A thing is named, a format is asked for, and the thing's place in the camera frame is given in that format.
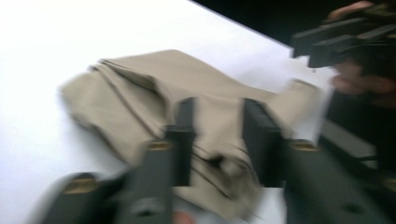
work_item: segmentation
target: dark background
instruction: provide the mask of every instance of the dark background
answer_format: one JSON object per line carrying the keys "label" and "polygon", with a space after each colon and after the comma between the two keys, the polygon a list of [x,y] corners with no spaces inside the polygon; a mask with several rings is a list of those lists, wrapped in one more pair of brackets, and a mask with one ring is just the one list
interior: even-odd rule
{"label": "dark background", "polygon": [[319,26],[331,11],[358,2],[358,0],[194,1],[287,45],[292,34],[313,29]]}

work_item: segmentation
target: white surface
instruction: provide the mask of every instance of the white surface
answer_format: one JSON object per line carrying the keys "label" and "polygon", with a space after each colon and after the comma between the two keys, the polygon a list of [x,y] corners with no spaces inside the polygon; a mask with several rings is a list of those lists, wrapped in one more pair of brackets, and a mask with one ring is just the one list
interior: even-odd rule
{"label": "white surface", "polygon": [[[120,173],[125,165],[71,120],[60,85],[101,58],[179,49],[247,85],[280,91],[297,77],[321,87],[299,127],[314,138],[332,71],[316,73],[290,50],[181,0],[0,0],[0,224],[32,223],[56,181],[75,172]],[[226,223],[187,203],[197,223]],[[279,189],[268,189],[249,223],[283,223]]]}

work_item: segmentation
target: crumpled garment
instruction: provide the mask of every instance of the crumpled garment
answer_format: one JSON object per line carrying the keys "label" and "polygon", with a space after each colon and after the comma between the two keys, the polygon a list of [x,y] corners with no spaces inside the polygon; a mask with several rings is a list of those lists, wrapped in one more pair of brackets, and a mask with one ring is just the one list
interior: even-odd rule
{"label": "crumpled garment", "polygon": [[122,160],[137,166],[142,144],[162,138],[178,103],[194,100],[191,186],[180,197],[224,218],[246,217],[261,198],[241,138],[243,98],[265,104],[285,136],[314,103],[318,89],[294,80],[280,94],[245,86],[177,50],[105,59],[66,83],[75,121],[100,134]]}

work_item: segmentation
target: khaki fabric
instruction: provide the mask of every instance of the khaki fabric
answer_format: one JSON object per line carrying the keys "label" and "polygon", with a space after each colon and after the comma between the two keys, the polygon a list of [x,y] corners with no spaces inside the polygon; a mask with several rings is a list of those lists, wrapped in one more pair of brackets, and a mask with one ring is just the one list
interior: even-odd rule
{"label": "khaki fabric", "polygon": [[250,88],[183,52],[166,50],[102,60],[64,85],[63,93],[74,119],[131,165],[141,161],[143,143],[163,137],[177,104],[195,97],[191,187],[176,188],[176,194],[231,219],[251,213],[262,190],[241,139],[243,98],[266,104],[290,135],[290,125],[318,90],[298,80],[280,94]]}

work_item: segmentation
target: hand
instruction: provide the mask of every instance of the hand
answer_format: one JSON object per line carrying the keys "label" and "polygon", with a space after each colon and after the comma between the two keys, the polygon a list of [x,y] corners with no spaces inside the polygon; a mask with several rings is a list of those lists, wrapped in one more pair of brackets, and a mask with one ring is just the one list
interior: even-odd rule
{"label": "hand", "polygon": [[194,220],[187,213],[175,212],[174,213],[174,223],[175,224],[194,224]]}
{"label": "hand", "polygon": [[[329,18],[335,19],[350,10],[368,7],[371,4],[370,2],[360,1],[333,11],[330,13]],[[332,84],[337,90],[351,95],[359,95],[366,92],[375,93],[376,97],[371,102],[372,104],[396,110],[396,80],[379,77],[375,74],[361,77],[361,66],[352,59],[339,63],[334,67],[340,73],[340,75],[332,79]]]}

